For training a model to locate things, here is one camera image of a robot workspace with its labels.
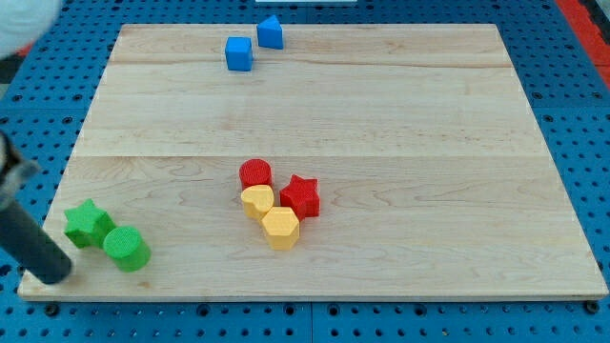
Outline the grey tool mount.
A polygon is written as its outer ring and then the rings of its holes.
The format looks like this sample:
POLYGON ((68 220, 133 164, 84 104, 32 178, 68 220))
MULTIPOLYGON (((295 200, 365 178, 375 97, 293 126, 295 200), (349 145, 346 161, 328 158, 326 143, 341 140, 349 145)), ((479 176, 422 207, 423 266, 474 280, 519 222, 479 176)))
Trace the grey tool mount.
POLYGON ((1 132, 1 210, 15 199, 20 187, 40 171, 36 161, 27 159, 1 132))

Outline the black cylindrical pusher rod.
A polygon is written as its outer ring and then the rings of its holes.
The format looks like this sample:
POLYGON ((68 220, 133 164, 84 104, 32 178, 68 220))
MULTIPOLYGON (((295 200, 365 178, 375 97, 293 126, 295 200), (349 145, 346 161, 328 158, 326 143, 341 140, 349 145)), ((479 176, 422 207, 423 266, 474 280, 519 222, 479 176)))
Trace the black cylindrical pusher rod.
POLYGON ((71 273, 70 258, 15 200, 1 207, 1 248, 43 284, 71 273))

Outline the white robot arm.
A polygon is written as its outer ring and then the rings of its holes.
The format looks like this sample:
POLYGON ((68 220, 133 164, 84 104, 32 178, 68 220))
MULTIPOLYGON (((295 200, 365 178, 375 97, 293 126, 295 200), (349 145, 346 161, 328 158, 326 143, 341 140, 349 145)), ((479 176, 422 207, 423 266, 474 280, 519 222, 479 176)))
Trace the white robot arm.
MULTIPOLYGON (((53 0, 1 2, 1 57, 43 35, 61 7, 53 0)), ((1 134, 1 248, 44 284, 57 284, 71 272, 71 260, 16 201, 25 181, 39 171, 1 134)))

